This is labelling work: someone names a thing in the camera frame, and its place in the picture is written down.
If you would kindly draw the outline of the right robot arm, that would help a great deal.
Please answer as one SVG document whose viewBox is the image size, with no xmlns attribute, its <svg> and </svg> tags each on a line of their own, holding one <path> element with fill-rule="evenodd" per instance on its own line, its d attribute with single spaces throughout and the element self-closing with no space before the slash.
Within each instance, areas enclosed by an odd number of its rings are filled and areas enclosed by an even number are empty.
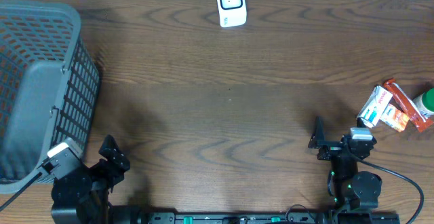
<svg viewBox="0 0 434 224">
<path fill-rule="evenodd" d="M 308 148 L 317 149 L 317 159 L 329 161 L 328 192 L 335 206 L 315 217 L 316 223 L 373 223 L 372 210 L 378 207 L 382 179 L 374 173 L 360 171 L 358 163 L 370 156 L 376 139 L 369 128 L 357 122 L 339 141 L 325 138 L 320 117 Z"/>
</svg>

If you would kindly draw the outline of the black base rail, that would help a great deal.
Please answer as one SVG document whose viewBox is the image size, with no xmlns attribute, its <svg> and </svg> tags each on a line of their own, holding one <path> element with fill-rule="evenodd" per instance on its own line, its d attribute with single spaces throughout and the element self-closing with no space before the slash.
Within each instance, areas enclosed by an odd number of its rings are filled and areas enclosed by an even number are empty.
<svg viewBox="0 0 434 224">
<path fill-rule="evenodd" d="M 290 212 L 288 214 L 175 214 L 150 212 L 140 214 L 137 224 L 400 224 L 397 214 L 339 214 L 336 218 L 328 213 Z"/>
</svg>

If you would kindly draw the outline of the orange tissue pack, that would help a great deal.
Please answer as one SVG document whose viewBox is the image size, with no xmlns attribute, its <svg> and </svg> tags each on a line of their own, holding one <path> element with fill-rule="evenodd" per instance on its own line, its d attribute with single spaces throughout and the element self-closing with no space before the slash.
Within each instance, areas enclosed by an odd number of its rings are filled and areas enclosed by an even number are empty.
<svg viewBox="0 0 434 224">
<path fill-rule="evenodd" d="M 403 132 L 409 121 L 409 117 L 392 104 L 388 104 L 380 120 L 398 132 Z"/>
</svg>

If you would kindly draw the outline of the red Top candy wrapper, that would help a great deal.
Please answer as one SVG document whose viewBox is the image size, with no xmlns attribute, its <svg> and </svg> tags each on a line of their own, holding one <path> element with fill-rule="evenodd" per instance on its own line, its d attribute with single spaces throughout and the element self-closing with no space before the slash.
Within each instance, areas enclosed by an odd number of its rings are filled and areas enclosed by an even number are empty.
<svg viewBox="0 0 434 224">
<path fill-rule="evenodd" d="M 420 114 L 413 99 L 410 99 L 407 94 L 399 87 L 395 79 L 389 79 L 384 82 L 384 87 L 393 95 L 395 102 L 403 109 L 403 112 L 409 117 L 410 121 L 415 125 L 419 132 L 424 132 L 427 128 L 433 125 L 433 120 L 425 118 Z"/>
</svg>

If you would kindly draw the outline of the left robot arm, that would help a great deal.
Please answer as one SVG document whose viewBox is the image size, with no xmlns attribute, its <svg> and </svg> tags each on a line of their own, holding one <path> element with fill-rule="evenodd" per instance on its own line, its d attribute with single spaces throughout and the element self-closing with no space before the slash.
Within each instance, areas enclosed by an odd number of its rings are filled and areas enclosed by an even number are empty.
<svg viewBox="0 0 434 224">
<path fill-rule="evenodd" d="M 64 142 L 49 152 L 53 166 L 51 215 L 55 223 L 146 223 L 138 206 L 113 206 L 109 193 L 125 178 L 130 161 L 116 140 L 105 137 L 99 154 L 102 158 L 91 167 L 77 156 L 75 147 Z"/>
</svg>

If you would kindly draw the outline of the white Panadol box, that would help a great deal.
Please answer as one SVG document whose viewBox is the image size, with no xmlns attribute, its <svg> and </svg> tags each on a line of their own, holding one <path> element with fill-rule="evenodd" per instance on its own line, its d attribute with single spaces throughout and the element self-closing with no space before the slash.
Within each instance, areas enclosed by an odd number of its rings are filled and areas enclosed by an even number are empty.
<svg viewBox="0 0 434 224">
<path fill-rule="evenodd" d="M 392 97 L 392 93 L 388 90 L 382 86 L 376 86 L 357 118 L 360 118 L 365 126 L 373 128 L 377 125 Z"/>
</svg>

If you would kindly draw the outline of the grey plastic basket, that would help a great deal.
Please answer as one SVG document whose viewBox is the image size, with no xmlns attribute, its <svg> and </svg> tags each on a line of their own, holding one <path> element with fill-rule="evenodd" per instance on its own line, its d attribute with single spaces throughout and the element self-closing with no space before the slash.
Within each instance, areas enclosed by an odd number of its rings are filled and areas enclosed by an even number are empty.
<svg viewBox="0 0 434 224">
<path fill-rule="evenodd" d="M 1 2 L 1 192 L 37 176 L 48 151 L 90 134 L 100 74 L 81 39 L 79 13 L 63 3 Z"/>
</svg>

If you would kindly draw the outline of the green lid jar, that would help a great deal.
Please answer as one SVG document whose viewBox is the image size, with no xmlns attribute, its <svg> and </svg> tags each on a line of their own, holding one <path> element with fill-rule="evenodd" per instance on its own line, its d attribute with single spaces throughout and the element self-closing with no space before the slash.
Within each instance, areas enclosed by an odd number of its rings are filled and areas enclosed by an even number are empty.
<svg viewBox="0 0 434 224">
<path fill-rule="evenodd" d="M 427 92 L 417 96 L 413 99 L 413 103 L 421 115 L 425 118 L 430 118 L 434 114 L 434 89 L 431 88 Z"/>
</svg>

